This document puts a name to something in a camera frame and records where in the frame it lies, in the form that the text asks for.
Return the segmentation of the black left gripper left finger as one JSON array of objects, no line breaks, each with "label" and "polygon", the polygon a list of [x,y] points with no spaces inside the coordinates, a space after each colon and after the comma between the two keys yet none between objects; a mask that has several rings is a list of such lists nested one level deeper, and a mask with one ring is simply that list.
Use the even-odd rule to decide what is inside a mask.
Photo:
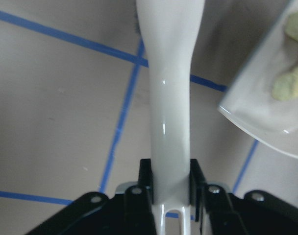
[{"label": "black left gripper left finger", "polygon": [[141,159],[138,181],[124,194],[124,224],[128,235],[153,235],[153,176],[151,160]]}]

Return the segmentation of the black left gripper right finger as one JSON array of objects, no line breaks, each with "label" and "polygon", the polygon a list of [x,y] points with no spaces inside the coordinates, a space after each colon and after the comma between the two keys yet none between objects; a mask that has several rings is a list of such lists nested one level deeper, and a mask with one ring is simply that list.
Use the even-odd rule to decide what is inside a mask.
[{"label": "black left gripper right finger", "polygon": [[240,216],[229,194],[217,183],[208,183],[196,159],[190,160],[190,204],[201,235],[238,235]]}]

